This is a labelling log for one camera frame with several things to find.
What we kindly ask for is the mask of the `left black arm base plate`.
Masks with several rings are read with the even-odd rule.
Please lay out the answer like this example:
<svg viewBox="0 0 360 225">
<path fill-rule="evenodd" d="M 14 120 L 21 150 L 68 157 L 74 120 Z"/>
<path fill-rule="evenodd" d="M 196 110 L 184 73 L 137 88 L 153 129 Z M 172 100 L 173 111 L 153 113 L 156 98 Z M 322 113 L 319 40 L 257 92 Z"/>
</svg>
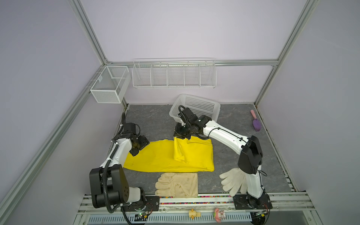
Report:
<svg viewBox="0 0 360 225">
<path fill-rule="evenodd" d="M 146 195 L 144 201 L 133 202 L 130 205 L 124 205 L 125 212 L 157 212 L 160 207 L 159 196 Z"/>
</svg>

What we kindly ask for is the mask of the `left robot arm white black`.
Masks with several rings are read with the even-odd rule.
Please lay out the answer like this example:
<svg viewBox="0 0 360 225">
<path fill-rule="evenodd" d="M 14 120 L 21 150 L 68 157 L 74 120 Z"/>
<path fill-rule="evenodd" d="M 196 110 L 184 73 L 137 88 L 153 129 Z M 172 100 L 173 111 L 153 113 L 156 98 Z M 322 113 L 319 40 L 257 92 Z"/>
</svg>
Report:
<svg viewBox="0 0 360 225">
<path fill-rule="evenodd" d="M 124 167 L 128 154 L 136 156 L 150 142 L 145 136 L 118 135 L 112 139 L 112 148 L 104 163 L 90 171 L 91 199 L 94 208 L 105 207 L 114 213 L 124 205 L 146 205 L 141 187 L 130 187 Z"/>
</svg>

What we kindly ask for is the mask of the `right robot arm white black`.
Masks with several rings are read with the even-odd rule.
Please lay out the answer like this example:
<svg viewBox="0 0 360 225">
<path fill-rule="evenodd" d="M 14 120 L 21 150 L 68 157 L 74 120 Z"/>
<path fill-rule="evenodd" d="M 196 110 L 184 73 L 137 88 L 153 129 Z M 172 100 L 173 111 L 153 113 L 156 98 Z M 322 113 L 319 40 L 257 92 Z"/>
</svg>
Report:
<svg viewBox="0 0 360 225">
<path fill-rule="evenodd" d="M 237 167 L 220 175 L 223 190 L 235 197 L 245 196 L 244 206 L 250 209 L 272 209 L 269 195 L 262 183 L 263 151 L 257 137 L 243 136 L 219 125 L 210 117 L 197 117 L 193 113 L 179 114 L 181 122 L 175 127 L 175 136 L 190 139 L 195 136 L 203 140 L 215 139 L 239 155 Z"/>
</svg>

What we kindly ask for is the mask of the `yellow trousers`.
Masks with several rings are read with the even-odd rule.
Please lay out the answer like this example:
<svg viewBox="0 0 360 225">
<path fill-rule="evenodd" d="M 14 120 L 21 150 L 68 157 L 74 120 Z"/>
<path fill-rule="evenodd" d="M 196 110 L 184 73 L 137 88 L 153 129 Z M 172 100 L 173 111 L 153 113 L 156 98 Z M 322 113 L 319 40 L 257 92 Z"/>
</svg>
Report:
<svg viewBox="0 0 360 225">
<path fill-rule="evenodd" d="M 193 136 L 151 142 L 136 156 L 129 153 L 124 168 L 147 173 L 213 172 L 212 141 Z"/>
</svg>

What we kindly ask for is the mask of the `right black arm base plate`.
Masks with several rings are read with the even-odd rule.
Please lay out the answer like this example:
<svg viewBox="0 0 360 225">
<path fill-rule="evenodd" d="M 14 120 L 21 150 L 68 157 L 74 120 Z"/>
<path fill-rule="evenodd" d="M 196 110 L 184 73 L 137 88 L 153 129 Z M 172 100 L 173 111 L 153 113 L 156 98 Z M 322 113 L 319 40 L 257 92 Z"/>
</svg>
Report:
<svg viewBox="0 0 360 225">
<path fill-rule="evenodd" d="M 271 210 L 273 209 L 270 197 L 263 193 L 259 198 L 249 194 L 240 194 L 233 197 L 236 210 Z"/>
</svg>

